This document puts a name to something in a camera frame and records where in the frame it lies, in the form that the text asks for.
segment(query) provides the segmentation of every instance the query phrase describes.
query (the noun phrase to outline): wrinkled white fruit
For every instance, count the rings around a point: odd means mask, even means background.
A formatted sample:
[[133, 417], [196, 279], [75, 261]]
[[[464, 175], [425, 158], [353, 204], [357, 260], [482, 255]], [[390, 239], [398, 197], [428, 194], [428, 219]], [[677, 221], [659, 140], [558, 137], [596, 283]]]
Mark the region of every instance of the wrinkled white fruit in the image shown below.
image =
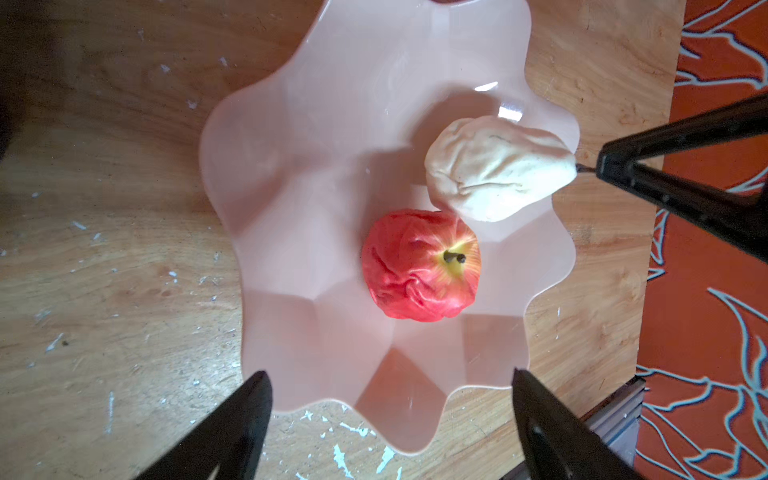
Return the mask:
[[576, 159], [560, 138], [493, 116], [451, 123], [424, 165], [435, 207], [487, 222], [504, 220], [576, 178]]

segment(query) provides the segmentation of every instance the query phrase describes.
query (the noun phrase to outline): red apple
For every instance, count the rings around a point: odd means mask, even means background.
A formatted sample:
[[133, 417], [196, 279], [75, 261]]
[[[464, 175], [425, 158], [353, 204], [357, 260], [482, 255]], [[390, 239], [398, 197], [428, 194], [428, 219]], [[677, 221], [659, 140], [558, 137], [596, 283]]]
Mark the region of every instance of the red apple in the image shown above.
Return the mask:
[[392, 212], [373, 224], [362, 246], [371, 297], [396, 319], [457, 316], [475, 302], [480, 267], [475, 233], [451, 212]]

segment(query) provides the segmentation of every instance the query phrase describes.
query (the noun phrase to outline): fruit bowl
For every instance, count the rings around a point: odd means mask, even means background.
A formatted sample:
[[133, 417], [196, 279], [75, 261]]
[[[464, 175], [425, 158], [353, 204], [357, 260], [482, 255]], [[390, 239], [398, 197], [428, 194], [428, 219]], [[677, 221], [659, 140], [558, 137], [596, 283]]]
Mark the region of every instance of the fruit bowl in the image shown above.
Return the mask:
[[383, 214], [434, 210], [424, 156], [458, 118], [499, 114], [575, 151], [573, 115], [525, 82], [530, 33], [524, 0], [326, 0], [279, 71], [210, 115], [200, 169], [240, 265], [243, 375], [269, 373], [276, 411], [335, 399], [417, 453], [451, 393], [528, 366], [525, 309], [575, 259], [551, 198], [467, 221], [483, 271], [453, 319], [384, 316], [359, 255]]

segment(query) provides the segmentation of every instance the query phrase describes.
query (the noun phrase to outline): wooden surface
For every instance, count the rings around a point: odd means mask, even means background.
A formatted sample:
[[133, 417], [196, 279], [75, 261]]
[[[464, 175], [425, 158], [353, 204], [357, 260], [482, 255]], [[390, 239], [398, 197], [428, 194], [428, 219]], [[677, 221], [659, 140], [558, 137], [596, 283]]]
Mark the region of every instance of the wooden surface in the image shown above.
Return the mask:
[[[197, 137], [219, 100], [288, 59], [318, 8], [0, 6], [16, 129], [0, 164], [0, 478], [130, 478], [239, 384], [237, 267]], [[578, 117], [582, 163], [666, 122], [683, 8], [531, 0], [526, 75]], [[583, 176], [554, 205], [577, 263], [525, 322], [532, 371], [580, 415], [634, 372], [654, 208]], [[430, 448], [380, 475], [384, 444], [340, 425], [357, 428], [354, 411], [309, 412], [272, 420], [257, 478], [343, 478], [334, 445], [355, 478], [498, 478], [521, 461], [509, 391], [458, 392]]]

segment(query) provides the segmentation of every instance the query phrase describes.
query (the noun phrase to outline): apple stem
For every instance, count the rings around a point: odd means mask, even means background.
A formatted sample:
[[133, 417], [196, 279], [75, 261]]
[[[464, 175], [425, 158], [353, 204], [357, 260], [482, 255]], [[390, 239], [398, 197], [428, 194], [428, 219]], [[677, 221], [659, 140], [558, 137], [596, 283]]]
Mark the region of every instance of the apple stem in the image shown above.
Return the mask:
[[453, 253], [446, 251], [444, 254], [442, 254], [442, 259], [446, 261], [446, 263], [451, 263], [451, 260], [456, 259], [459, 263], [464, 263], [467, 261], [467, 256], [463, 253]]

